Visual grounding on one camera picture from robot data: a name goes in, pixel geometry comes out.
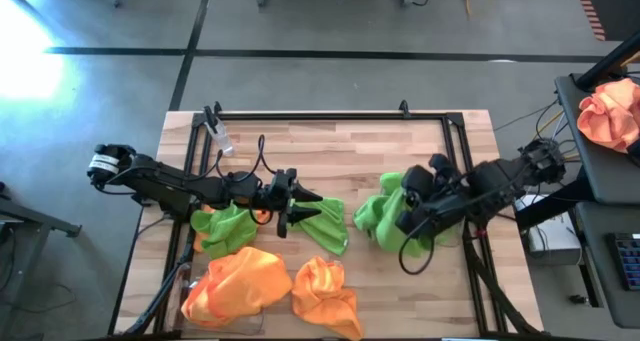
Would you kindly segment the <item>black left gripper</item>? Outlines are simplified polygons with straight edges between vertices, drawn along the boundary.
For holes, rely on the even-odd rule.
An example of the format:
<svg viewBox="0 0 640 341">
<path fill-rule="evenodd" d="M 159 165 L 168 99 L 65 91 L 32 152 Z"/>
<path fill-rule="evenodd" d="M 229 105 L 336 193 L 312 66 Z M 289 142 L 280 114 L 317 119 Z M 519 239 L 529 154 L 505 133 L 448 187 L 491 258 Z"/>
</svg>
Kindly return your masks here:
<svg viewBox="0 0 640 341">
<path fill-rule="evenodd" d="M 301 184 L 296 184 L 294 186 L 294 199 L 297 202 L 320 202 L 323 197 L 304 188 Z M 258 211 L 266 212 L 267 219 L 265 221 L 258 220 Z M 288 191 L 276 195 L 266 188 L 259 188 L 249 201 L 249 215 L 252 221 L 258 225 L 266 225 L 275 215 L 278 215 L 276 231 L 280 238 L 287 237 L 290 225 L 321 213 L 322 211 L 319 209 L 295 206 Z"/>
</svg>

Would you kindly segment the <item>clear spray bottle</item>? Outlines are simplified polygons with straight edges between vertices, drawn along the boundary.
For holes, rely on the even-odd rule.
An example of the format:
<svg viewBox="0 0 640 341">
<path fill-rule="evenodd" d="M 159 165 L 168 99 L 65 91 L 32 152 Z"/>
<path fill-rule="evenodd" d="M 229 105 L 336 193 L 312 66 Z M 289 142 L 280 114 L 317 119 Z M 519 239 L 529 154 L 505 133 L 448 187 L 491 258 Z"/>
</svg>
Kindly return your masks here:
<svg viewBox="0 0 640 341">
<path fill-rule="evenodd" d="M 231 156 L 234 153 L 234 148 L 226 126 L 210 106 L 205 106 L 203 113 L 205 126 L 212 140 L 223 152 L 224 156 Z"/>
</svg>

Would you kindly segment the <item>white power supply box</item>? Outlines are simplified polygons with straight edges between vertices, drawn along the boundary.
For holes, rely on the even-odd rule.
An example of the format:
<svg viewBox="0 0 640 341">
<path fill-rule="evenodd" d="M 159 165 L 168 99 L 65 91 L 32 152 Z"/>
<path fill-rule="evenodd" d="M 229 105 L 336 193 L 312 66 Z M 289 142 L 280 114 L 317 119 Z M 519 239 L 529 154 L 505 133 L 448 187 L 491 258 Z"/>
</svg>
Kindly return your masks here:
<svg viewBox="0 0 640 341">
<path fill-rule="evenodd" d="M 533 266 L 579 266 L 584 251 L 568 211 L 530 227 L 520 228 L 525 258 Z"/>
</svg>

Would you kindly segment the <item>grey side table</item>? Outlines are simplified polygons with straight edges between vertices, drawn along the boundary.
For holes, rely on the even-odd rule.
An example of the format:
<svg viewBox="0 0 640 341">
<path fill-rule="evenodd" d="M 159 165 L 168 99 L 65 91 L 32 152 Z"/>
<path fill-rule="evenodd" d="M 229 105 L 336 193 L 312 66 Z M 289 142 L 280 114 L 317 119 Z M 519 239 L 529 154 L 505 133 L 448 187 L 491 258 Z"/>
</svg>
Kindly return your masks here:
<svg viewBox="0 0 640 341">
<path fill-rule="evenodd" d="M 640 205 L 640 167 L 625 154 L 591 142 L 577 127 L 579 103 L 588 93 L 575 85 L 572 76 L 556 78 L 555 86 L 595 200 Z"/>
</svg>

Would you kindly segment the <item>grey desk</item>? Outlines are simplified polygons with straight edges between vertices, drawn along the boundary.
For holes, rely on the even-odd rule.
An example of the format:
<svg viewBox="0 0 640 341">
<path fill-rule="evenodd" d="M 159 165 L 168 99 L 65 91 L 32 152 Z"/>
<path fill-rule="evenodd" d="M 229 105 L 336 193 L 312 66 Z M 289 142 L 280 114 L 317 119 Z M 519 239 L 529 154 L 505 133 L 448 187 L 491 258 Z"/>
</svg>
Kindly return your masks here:
<svg viewBox="0 0 640 341">
<path fill-rule="evenodd" d="M 640 291 L 626 291 L 622 287 L 605 240 L 609 233 L 640 233 L 640 208 L 581 202 L 575 213 L 599 298 L 606 303 L 616 326 L 640 330 Z"/>
</svg>

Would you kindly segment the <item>black keyboard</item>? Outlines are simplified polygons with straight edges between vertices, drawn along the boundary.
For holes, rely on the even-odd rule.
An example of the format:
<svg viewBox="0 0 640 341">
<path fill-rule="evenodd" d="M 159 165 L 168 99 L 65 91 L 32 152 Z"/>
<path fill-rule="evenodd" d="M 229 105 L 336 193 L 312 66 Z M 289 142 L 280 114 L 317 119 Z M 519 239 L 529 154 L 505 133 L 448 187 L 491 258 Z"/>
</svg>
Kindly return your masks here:
<svg viewBox="0 0 640 341">
<path fill-rule="evenodd" d="M 609 233 L 605 240 L 622 287 L 640 291 L 640 233 Z"/>
</svg>

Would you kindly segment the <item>crumpled orange cloth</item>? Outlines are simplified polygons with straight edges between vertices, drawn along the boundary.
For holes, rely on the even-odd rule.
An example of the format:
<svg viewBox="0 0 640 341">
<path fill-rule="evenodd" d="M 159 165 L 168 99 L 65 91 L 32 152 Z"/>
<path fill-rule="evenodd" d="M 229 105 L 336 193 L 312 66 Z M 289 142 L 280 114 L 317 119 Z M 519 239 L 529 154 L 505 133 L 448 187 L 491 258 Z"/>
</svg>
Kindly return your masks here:
<svg viewBox="0 0 640 341">
<path fill-rule="evenodd" d="M 640 85 L 631 78 L 601 84 L 579 103 L 576 125 L 591 142 L 640 153 Z"/>
</svg>

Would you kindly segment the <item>black stand pole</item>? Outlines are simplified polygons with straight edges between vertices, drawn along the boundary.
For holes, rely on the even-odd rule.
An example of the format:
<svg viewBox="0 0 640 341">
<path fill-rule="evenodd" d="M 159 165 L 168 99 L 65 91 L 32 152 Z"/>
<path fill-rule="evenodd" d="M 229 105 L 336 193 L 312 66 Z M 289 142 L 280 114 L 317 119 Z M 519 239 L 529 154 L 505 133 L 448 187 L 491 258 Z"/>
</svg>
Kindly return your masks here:
<svg viewBox="0 0 640 341">
<path fill-rule="evenodd" d="M 640 30 L 619 44 L 586 73 L 577 78 L 574 84 L 581 90 L 589 89 L 599 81 L 608 78 L 613 71 L 621 69 L 630 63 L 638 52 L 640 52 Z"/>
</svg>

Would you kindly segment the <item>dark mat striped edge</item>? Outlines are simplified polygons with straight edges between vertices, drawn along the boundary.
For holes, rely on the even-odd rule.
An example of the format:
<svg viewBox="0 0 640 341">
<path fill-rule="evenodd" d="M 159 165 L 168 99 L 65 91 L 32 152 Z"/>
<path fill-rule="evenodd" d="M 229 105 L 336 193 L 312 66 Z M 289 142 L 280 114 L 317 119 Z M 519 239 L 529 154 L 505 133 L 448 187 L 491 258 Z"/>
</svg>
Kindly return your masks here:
<svg viewBox="0 0 640 341">
<path fill-rule="evenodd" d="M 599 41 L 625 41 L 640 31 L 640 0 L 579 0 Z"/>
</svg>

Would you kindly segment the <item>black aluminium rig frame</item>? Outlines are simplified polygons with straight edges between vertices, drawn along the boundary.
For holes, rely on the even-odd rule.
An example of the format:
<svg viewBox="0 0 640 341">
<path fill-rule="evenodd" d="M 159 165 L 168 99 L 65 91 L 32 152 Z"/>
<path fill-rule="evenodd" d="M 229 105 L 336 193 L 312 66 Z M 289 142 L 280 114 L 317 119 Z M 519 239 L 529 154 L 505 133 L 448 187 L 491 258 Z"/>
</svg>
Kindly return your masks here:
<svg viewBox="0 0 640 341">
<path fill-rule="evenodd" d="M 498 157 L 491 119 L 485 110 L 411 111 L 286 111 L 225 112 L 222 120 L 234 143 L 234 155 L 224 160 L 225 171 L 251 167 L 259 136 L 266 139 L 269 167 L 297 170 L 301 183 L 326 197 L 343 200 L 354 212 L 379 189 L 383 173 L 423 164 L 434 153 L 446 154 L 462 169 Z M 185 244 L 191 233 L 185 222 L 162 225 L 161 212 L 142 213 L 141 236 L 129 256 L 125 281 L 109 333 L 126 337 L 130 328 L 158 293 L 163 278 L 180 257 L 207 267 L 204 255 Z M 356 229 L 349 228 L 349 244 L 341 263 L 346 286 L 357 295 L 357 316 L 369 339 L 439 339 L 511 336 L 514 326 L 467 264 L 465 245 L 457 232 L 457 246 L 436 247 L 430 264 L 399 261 Z M 146 330 L 146 337 L 180 338 L 165 331 L 167 301 Z M 284 298 L 265 311 L 263 334 L 250 338 L 332 339 L 333 333 L 307 323 Z"/>
</svg>

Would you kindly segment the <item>grey desk frame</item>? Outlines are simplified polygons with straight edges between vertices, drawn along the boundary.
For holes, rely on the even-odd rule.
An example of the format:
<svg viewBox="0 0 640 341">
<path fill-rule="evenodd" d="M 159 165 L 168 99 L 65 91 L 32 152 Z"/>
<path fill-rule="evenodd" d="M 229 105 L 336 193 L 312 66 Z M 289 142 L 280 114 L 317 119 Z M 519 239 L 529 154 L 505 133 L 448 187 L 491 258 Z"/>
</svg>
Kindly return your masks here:
<svg viewBox="0 0 640 341">
<path fill-rule="evenodd" d="M 35 269 L 49 234 L 75 238 L 82 227 L 22 206 L 0 181 L 0 336 L 11 329 L 26 279 Z"/>
</svg>

